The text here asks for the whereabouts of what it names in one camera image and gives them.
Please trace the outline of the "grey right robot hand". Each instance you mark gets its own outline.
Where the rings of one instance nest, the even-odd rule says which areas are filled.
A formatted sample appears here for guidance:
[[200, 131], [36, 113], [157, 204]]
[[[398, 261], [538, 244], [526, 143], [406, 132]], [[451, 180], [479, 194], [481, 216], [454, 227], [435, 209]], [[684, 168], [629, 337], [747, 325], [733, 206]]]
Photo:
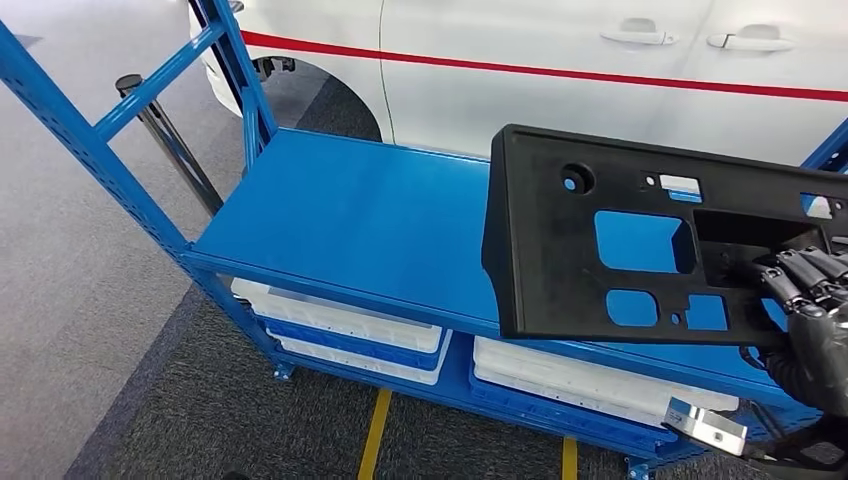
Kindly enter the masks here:
[[788, 343], [761, 348], [771, 379], [794, 400], [847, 415], [847, 253], [784, 250], [749, 265], [787, 318]]

